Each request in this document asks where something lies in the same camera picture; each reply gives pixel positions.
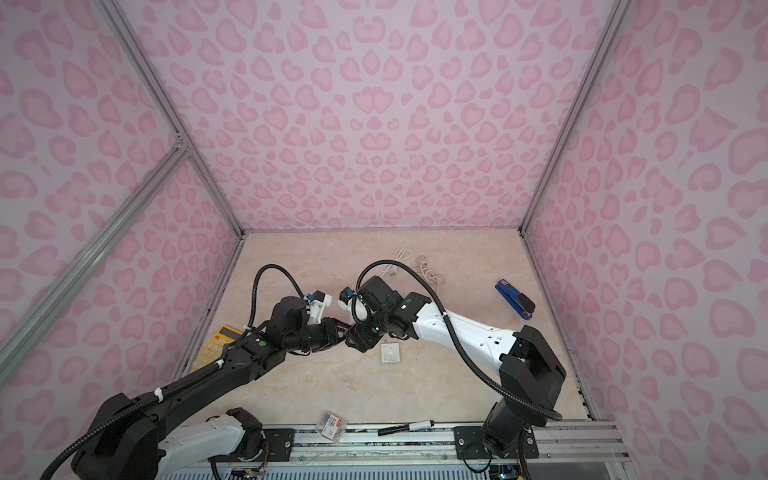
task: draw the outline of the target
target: white cable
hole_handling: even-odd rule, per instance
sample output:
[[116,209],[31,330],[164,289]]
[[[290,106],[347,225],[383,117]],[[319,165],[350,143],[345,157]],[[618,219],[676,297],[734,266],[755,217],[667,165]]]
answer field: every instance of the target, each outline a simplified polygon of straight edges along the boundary
[[[400,249],[399,253],[397,254],[397,257],[395,257],[395,260],[399,262],[403,262],[409,258],[411,258],[411,255],[413,255],[413,252],[408,247],[403,247]],[[389,275],[389,276],[395,276],[397,275],[399,268],[394,265],[382,265],[382,275]]]
[[416,257],[416,263],[411,265],[411,269],[421,273],[422,278],[426,280],[427,283],[431,283],[435,286],[435,291],[437,291],[438,285],[445,284],[445,275],[427,265],[427,257],[424,255]]

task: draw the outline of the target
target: heart-patterned wallpaper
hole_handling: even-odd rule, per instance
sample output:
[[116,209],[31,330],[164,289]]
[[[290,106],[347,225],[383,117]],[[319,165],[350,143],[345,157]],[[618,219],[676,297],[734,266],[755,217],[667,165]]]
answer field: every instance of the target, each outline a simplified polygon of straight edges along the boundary
[[175,143],[88,0],[0,5],[0,344]]
[[611,0],[125,1],[242,223],[515,226]]
[[38,478],[104,400],[171,381],[233,241],[182,164],[0,391],[1,477]]
[[641,480],[768,478],[768,2],[641,2],[530,238]]

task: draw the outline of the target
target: blue stapler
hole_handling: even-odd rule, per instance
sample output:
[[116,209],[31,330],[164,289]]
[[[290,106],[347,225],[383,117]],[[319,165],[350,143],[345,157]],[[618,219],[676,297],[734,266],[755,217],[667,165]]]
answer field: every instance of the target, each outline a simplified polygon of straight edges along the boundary
[[520,293],[507,280],[499,280],[496,283],[496,290],[512,305],[512,308],[517,310],[521,317],[526,320],[531,319],[533,311],[536,309],[536,304],[526,297],[525,294]]

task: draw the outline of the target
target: white switch box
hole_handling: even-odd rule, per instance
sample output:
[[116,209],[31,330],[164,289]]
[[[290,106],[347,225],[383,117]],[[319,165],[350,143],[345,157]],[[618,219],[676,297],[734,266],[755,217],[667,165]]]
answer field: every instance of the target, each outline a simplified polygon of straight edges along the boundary
[[382,343],[382,365],[400,365],[399,343]]

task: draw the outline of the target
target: robotic arm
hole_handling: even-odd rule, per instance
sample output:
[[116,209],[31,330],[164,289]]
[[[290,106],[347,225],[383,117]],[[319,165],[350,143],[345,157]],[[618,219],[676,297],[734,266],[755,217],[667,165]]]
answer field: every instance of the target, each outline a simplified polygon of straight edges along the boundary
[[[360,279],[381,263],[369,266]],[[415,276],[407,266],[398,266]],[[470,368],[481,362],[498,371],[500,386],[487,376],[487,381],[483,379],[504,396],[483,424],[483,443],[493,455],[508,457],[521,430],[545,425],[544,414],[558,419],[551,409],[565,370],[536,329],[497,329],[443,310],[429,285],[422,285],[434,301],[414,292],[402,298],[378,276],[362,286],[358,282],[356,292],[344,289],[339,304],[352,313],[356,321],[352,326],[329,317],[318,321],[322,310],[313,308],[313,299],[283,298],[263,328],[251,329],[226,344],[216,362],[135,399],[120,393],[105,401],[88,433],[64,450],[41,480],[51,478],[73,453],[72,469],[84,480],[151,480],[230,453],[253,459],[263,450],[262,425],[245,410],[233,409],[200,425],[179,425],[230,390],[259,379],[282,363],[287,353],[319,352],[341,342],[365,352],[385,334],[441,343],[456,348]]]

